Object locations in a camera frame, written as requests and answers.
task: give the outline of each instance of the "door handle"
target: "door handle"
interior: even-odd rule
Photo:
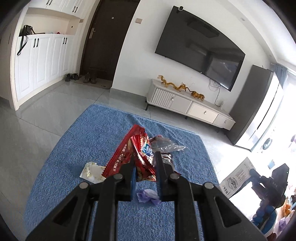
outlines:
[[[95,32],[95,29],[94,28],[92,28],[91,29],[91,33],[90,33],[90,35],[89,35],[89,39],[91,39],[92,38],[92,35],[93,35],[93,33]]]

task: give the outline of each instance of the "tv stand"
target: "tv stand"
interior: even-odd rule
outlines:
[[[235,123],[220,107],[206,100],[194,98],[190,92],[175,90],[170,85],[165,87],[158,80],[152,80],[146,101],[146,110],[149,105],[154,105],[227,130]]]

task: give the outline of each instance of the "black flat screen tv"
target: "black flat screen tv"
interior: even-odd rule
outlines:
[[[182,63],[231,91],[245,54],[223,33],[174,6],[155,53]]]

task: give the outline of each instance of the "metal bolt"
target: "metal bolt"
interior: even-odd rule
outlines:
[[[171,179],[178,179],[178,178],[179,178],[179,175],[178,175],[177,173],[172,173],[172,174],[170,175],[170,178],[171,178]]]
[[[82,183],[79,184],[79,187],[81,189],[86,189],[88,186],[89,186],[89,184],[87,182],[82,182]]]
[[[114,177],[116,180],[120,180],[120,179],[123,178],[123,175],[120,174],[120,173],[117,173],[117,174],[115,174],[113,177]]]
[[[212,189],[214,187],[214,184],[207,182],[204,184],[204,186],[206,189]]]

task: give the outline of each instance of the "golden dragon figurine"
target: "golden dragon figurine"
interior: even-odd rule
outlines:
[[[174,87],[174,89],[178,90],[178,91],[181,91],[181,90],[185,90],[188,89],[189,92],[191,92],[191,95],[194,97],[194,98],[198,98],[198,99],[201,99],[202,101],[205,99],[205,96],[203,94],[198,94],[196,91],[191,91],[184,83],[182,83],[179,87],[177,87],[174,83],[172,82],[167,82],[163,75],[159,75],[157,77],[158,79],[161,79],[161,83],[164,84],[166,87],[168,87],[168,85],[172,85]]]

